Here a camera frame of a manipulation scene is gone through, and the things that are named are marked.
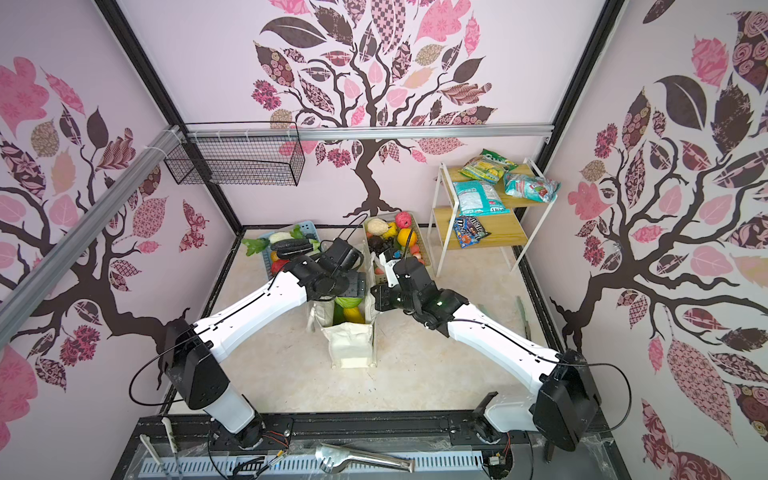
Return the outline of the cream canvas grocery bag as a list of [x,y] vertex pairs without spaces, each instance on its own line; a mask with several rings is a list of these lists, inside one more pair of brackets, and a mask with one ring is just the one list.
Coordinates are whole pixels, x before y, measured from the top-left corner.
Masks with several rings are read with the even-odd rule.
[[365,275],[365,296],[356,306],[362,318],[358,323],[348,321],[343,315],[343,308],[336,301],[311,302],[309,310],[308,330],[318,328],[328,342],[328,350],[332,366],[340,369],[357,369],[375,367],[376,354],[376,317],[374,298],[370,287],[374,285],[376,276],[374,267],[368,262],[362,268]]

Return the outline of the orange fruit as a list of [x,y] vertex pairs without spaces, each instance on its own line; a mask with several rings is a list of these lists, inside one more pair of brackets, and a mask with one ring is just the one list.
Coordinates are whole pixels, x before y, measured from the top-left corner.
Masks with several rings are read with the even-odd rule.
[[411,229],[400,229],[396,237],[397,243],[402,248],[410,249],[418,242],[418,234]]

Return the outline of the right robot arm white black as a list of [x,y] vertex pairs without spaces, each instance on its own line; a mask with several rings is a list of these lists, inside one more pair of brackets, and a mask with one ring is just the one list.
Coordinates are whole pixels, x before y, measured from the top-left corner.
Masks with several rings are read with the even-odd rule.
[[398,260],[386,275],[386,282],[371,288],[377,311],[401,310],[425,328],[474,348],[527,391],[512,400],[491,395],[479,410],[482,425],[499,433],[537,432],[561,450],[576,449],[601,403],[581,354],[561,353],[516,334],[465,296],[438,287],[416,259]]

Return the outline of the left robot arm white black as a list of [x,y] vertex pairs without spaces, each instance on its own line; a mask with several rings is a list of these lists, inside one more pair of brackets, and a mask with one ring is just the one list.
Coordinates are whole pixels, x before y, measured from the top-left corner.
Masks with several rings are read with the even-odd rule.
[[186,406],[208,414],[239,448],[258,446],[264,421],[221,363],[252,335],[297,307],[363,297],[357,273],[363,259],[362,252],[342,238],[315,256],[293,251],[264,286],[192,325],[171,328],[162,367]]

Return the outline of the green cabbage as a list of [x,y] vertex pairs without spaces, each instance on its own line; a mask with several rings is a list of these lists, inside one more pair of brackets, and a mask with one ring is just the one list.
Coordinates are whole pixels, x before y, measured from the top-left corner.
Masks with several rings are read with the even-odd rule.
[[335,303],[342,309],[357,308],[362,302],[362,297],[337,297],[335,299]]

